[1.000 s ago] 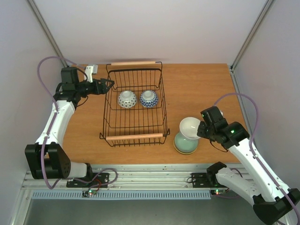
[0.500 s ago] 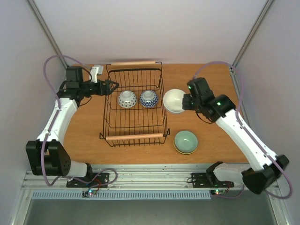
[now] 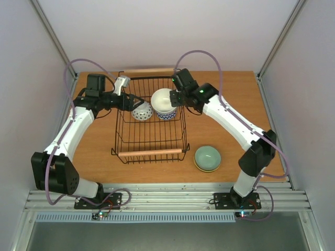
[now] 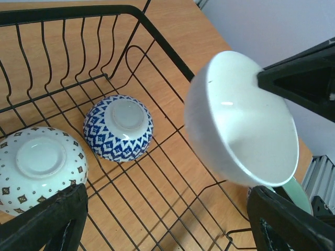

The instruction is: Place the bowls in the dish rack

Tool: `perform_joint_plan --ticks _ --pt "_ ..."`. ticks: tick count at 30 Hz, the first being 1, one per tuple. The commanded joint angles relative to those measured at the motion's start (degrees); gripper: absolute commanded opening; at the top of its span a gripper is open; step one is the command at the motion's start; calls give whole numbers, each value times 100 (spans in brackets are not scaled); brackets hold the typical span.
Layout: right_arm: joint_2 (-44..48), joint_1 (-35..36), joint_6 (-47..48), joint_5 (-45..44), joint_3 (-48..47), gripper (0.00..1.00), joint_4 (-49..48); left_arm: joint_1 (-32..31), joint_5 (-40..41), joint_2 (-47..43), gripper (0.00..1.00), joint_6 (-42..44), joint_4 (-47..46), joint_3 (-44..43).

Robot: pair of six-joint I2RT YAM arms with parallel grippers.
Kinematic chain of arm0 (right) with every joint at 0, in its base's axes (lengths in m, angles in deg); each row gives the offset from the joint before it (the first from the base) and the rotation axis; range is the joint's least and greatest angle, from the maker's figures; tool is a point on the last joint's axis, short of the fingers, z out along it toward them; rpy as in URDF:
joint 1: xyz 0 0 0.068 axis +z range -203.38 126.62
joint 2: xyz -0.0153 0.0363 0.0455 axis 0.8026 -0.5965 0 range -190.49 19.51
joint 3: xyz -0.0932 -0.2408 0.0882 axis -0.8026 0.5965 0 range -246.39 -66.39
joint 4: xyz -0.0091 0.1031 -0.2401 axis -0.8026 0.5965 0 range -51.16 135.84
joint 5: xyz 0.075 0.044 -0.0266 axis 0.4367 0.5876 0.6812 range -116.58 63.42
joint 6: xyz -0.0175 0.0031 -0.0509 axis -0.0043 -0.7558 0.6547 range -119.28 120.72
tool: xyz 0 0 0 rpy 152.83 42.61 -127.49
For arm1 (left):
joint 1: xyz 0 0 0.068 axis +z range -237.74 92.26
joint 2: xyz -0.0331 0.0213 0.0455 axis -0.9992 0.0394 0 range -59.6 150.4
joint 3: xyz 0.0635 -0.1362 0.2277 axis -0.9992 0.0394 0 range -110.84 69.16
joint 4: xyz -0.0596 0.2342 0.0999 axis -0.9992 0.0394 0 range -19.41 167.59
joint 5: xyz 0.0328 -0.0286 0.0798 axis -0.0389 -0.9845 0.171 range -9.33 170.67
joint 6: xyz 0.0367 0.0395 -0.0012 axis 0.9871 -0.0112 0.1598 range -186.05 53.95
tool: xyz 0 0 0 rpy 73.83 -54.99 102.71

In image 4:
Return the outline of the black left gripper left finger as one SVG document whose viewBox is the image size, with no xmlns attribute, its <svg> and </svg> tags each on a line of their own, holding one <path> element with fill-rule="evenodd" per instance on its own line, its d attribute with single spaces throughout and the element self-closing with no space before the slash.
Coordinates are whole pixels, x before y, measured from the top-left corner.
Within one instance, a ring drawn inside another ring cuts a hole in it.
<svg viewBox="0 0 335 251">
<path fill-rule="evenodd" d="M 77 250 L 87 213 L 85 185 L 70 185 L 1 225 L 1 250 Z"/>
</svg>

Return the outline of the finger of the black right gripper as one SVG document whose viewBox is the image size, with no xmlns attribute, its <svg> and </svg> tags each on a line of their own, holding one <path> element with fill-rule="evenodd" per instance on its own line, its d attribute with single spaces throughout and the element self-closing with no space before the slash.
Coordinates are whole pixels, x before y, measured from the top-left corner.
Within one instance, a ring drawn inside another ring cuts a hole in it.
<svg viewBox="0 0 335 251">
<path fill-rule="evenodd" d="M 331 39 L 328 39 L 327 41 L 323 42 L 323 43 L 320 43 L 312 48 L 309 48 L 299 54 L 296 54 L 294 56 L 291 56 L 290 58 L 287 58 L 287 59 L 284 59 L 282 61 L 279 61 L 277 63 L 274 63 L 272 65 L 269 65 L 267 67 L 264 68 L 264 70 L 269 70 L 273 67 L 276 67 L 278 65 L 282 65 L 284 63 L 287 63 L 287 62 L 290 62 L 290 61 L 293 61 L 295 59 L 300 59 L 300 58 L 303 58 L 305 56 L 308 56 L 308 55 L 311 55 L 311 54 L 314 54 L 314 53 L 317 53 L 319 51 L 322 51 L 322 50 L 325 50 L 327 48 L 330 48 L 330 47 L 334 47 L 334 41 L 335 41 L 335 37 L 331 38 Z"/>
<path fill-rule="evenodd" d="M 327 120 L 334 120 L 334 67 L 281 75 L 263 71 L 258 86 L 288 99 Z"/>
</svg>

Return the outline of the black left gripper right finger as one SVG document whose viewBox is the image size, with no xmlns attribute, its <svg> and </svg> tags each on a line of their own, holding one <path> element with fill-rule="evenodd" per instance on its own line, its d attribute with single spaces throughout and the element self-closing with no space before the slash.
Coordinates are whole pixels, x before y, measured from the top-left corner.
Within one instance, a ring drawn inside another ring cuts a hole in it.
<svg viewBox="0 0 335 251">
<path fill-rule="evenodd" d="M 312 216 L 264 186 L 251 189 L 247 213 L 257 250 L 334 250 L 334 215 Z"/>
</svg>

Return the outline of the white bowl brown diamonds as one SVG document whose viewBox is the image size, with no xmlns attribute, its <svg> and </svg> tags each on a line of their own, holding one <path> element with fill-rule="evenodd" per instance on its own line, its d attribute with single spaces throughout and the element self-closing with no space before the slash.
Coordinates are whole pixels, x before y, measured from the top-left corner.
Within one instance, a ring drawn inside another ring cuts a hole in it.
<svg viewBox="0 0 335 251">
<path fill-rule="evenodd" d="M 78 140 L 53 127 L 30 127 L 1 141 L 1 211 L 18 216 L 70 185 L 85 184 Z"/>
</svg>

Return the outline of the white ceramic bowl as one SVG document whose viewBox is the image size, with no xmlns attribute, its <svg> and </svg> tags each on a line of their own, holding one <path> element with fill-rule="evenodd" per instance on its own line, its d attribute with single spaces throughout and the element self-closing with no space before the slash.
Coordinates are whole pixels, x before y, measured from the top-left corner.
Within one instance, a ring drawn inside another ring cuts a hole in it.
<svg viewBox="0 0 335 251">
<path fill-rule="evenodd" d="M 258 86 L 261 71 L 239 52 L 216 54 L 191 80 L 184 124 L 195 154 L 217 175 L 279 187 L 297 169 L 299 141 L 285 100 Z"/>
</svg>

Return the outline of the blue patterned bowl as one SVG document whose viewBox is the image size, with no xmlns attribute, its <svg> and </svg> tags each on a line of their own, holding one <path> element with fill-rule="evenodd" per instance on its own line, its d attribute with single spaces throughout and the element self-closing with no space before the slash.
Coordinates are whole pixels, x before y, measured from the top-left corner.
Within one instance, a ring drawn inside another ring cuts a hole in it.
<svg viewBox="0 0 335 251">
<path fill-rule="evenodd" d="M 84 138 L 92 151 L 113 162 L 141 157 L 153 138 L 148 108 L 128 95 L 108 96 L 96 103 L 83 122 Z"/>
</svg>

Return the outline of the black wire dish rack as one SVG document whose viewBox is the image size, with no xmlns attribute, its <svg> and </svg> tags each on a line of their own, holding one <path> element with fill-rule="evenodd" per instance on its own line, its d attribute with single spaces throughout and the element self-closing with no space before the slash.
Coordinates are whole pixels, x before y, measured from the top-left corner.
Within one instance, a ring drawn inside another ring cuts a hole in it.
<svg viewBox="0 0 335 251">
<path fill-rule="evenodd" d="M 182 113 L 192 71 L 147 17 L 152 1 L 1 9 L 1 145 L 41 127 L 74 138 L 88 217 L 79 250 L 255 250 L 245 189 L 218 178 L 193 153 Z M 117 162 L 97 155 L 83 122 L 113 101 L 140 108 L 136 140 L 110 140 Z"/>
</svg>

